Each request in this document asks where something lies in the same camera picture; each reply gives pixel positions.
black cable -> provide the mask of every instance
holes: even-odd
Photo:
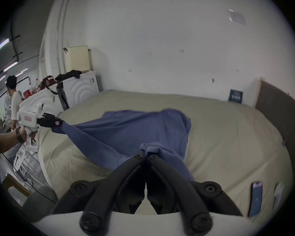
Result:
[[[1,151],[1,154],[5,157],[5,159],[8,160],[7,157],[4,155],[4,153],[2,152],[1,147],[0,147],[0,151]],[[33,186],[33,184],[31,184],[29,181],[27,181],[26,179],[24,179],[24,178],[21,176],[21,174],[20,174],[20,173],[16,170],[16,168],[14,167],[13,163],[10,162],[9,160],[8,160],[8,162],[12,164],[13,168],[15,169],[15,171],[17,172],[17,174],[21,177],[21,179],[23,179],[23,181],[26,181],[27,183],[29,183],[29,184],[33,187],[33,189],[34,189],[35,191],[37,191],[40,195],[42,195],[43,197],[49,199],[53,204],[56,204],[55,201],[51,200],[50,198],[46,197],[45,195],[43,195],[42,193],[40,193],[38,190],[36,190],[35,187]]]

man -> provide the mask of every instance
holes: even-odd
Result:
[[[18,119],[17,119],[17,113],[20,109],[19,104],[22,102],[22,98],[20,94],[16,91],[16,77],[9,76],[6,83],[8,94],[10,97],[12,97],[11,102],[11,128],[12,130],[15,130],[20,126]]]

beige bed sheet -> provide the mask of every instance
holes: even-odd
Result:
[[[219,183],[244,216],[248,213],[251,183],[262,181],[261,211],[252,221],[267,222],[273,215],[275,185],[284,185],[284,200],[291,190],[293,175],[280,133],[258,110],[206,98],[112,90],[59,117],[68,124],[78,124],[100,118],[106,111],[165,108],[178,109],[191,119],[185,164],[195,180]],[[59,198],[77,180],[94,181],[110,174],[111,170],[87,160],[66,135],[40,128],[38,136],[39,153]]]

fluorescent light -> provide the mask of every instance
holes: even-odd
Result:
[[[9,42],[9,39],[7,38],[6,40],[4,40],[1,44],[0,44],[0,49],[2,48],[2,47],[4,47],[6,44],[8,44],[8,42]]]
[[[5,77],[5,75],[4,76],[2,76],[1,78],[0,78],[0,81],[3,79]]]
[[[12,63],[11,65],[9,65],[8,67],[6,67],[3,71],[6,72],[8,71],[12,66],[16,65],[18,62],[15,61],[14,63]]]
[[[16,74],[16,77],[19,76],[19,75],[21,75],[22,73],[23,73],[23,72],[20,72],[19,74]]]

purple phone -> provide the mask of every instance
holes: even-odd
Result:
[[[257,181],[251,184],[248,217],[255,216],[260,212],[261,202],[262,202],[262,182]]]

